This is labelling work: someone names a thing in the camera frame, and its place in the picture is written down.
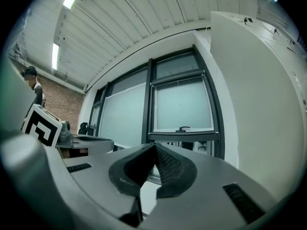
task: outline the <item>person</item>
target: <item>person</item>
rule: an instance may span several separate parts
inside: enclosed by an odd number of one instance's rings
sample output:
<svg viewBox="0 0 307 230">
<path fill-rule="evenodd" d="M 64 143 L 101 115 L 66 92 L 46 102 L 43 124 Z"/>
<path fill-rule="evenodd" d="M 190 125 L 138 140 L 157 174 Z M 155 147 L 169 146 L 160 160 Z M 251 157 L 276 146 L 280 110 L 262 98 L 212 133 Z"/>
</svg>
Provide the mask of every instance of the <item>person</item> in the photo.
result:
<svg viewBox="0 0 307 230">
<path fill-rule="evenodd" d="M 24 80 L 28 82 L 29 87 L 36 94 L 36 98 L 33 101 L 33 104 L 45 106 L 45 96 L 43 94 L 42 85 L 37 81 L 37 70 L 35 67 L 30 66 L 21 72 Z"/>
</svg>

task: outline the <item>window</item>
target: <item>window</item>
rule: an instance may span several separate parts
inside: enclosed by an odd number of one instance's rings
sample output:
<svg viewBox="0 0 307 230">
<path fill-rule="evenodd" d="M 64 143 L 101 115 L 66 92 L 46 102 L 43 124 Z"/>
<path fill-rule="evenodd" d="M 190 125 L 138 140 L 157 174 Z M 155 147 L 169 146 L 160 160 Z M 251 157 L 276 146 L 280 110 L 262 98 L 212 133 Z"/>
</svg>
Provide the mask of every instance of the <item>window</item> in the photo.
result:
<svg viewBox="0 0 307 230">
<path fill-rule="evenodd" d="M 153 87 L 153 132 L 213 130 L 213 117 L 203 78 L 177 80 Z"/>
<path fill-rule="evenodd" d="M 221 107 L 195 46 L 109 82 L 97 92 L 89 123 L 89 135 L 111 139 L 119 150 L 161 142 L 224 159 Z"/>
</svg>

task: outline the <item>window handle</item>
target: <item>window handle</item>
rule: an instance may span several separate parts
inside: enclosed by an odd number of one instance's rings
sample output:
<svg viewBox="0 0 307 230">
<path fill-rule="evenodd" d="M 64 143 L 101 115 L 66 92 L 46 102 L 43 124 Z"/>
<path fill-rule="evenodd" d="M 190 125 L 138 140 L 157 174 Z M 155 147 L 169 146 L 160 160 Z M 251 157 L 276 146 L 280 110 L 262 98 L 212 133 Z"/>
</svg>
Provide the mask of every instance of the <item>window handle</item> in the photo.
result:
<svg viewBox="0 0 307 230">
<path fill-rule="evenodd" d="M 190 128 L 189 126 L 181 126 L 179 127 L 179 130 L 176 130 L 176 132 L 186 132 L 185 130 L 182 130 L 182 128 Z"/>
</svg>

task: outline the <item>black window frame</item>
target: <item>black window frame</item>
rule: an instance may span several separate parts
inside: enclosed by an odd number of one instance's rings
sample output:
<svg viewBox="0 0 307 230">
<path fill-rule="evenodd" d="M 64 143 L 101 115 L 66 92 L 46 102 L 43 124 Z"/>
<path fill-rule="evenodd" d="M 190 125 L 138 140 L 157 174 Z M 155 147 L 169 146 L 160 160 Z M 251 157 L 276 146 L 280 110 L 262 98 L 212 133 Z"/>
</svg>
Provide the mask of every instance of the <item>black window frame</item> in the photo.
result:
<svg viewBox="0 0 307 230">
<path fill-rule="evenodd" d="M 170 76 L 162 77 L 159 79 L 154 79 L 155 75 L 155 66 L 158 62 L 166 59 L 170 59 L 176 56 L 193 53 L 199 69 L 189 70 L 182 73 L 176 73 Z M 220 106 L 220 101 L 217 95 L 215 84 L 210 75 L 208 67 L 202 58 L 200 52 L 193 45 L 190 48 L 178 50 L 170 54 L 163 55 L 155 59 L 149 59 L 147 62 L 139 65 L 138 67 L 126 72 L 125 74 L 119 76 L 115 80 L 108 82 L 106 86 L 97 91 L 95 101 L 92 107 L 92 112 L 90 116 L 89 124 L 92 121 L 92 115 L 94 107 L 100 105 L 97 126 L 89 125 L 89 135 L 98 136 L 99 135 L 99 126 L 101 122 L 101 115 L 103 112 L 104 102 L 106 97 L 112 91 L 114 84 L 119 81 L 135 74 L 136 72 L 147 67 L 147 76 L 146 76 L 146 85 L 145 85 L 145 98 L 144 98 L 144 108 L 143 108 L 143 120 L 142 120 L 142 144 L 154 142 L 155 140 L 164 140 L 164 141 L 214 141 L 214 156 L 220 159 L 224 159 L 225 154 L 225 138 L 224 138 L 224 123 L 223 115 Z M 152 132 L 152 110 L 153 110 L 153 87 L 157 84 L 168 83 L 176 80 L 184 80 L 189 77 L 202 77 L 204 79 L 208 97 L 211 105 L 211 111 L 213 115 L 213 125 L 214 130 L 212 131 L 198 131 L 198 132 Z"/>
</svg>

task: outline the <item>ceiling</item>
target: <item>ceiling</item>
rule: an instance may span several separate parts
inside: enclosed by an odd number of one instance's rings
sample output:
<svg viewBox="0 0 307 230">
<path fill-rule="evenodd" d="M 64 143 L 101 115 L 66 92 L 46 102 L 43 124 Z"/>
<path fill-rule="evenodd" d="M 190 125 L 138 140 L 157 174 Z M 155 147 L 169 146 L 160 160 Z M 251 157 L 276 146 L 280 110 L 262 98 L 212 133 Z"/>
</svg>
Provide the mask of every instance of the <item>ceiling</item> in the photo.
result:
<svg viewBox="0 0 307 230">
<path fill-rule="evenodd" d="M 210 11 L 257 13 L 257 0 L 76 0 L 70 10 L 63 2 L 33 1 L 18 39 L 19 60 L 80 92 L 115 59 L 132 54 L 150 38 L 163 38 L 165 31 L 206 27 Z M 57 70 L 51 67 L 54 42 L 60 45 Z"/>
</svg>

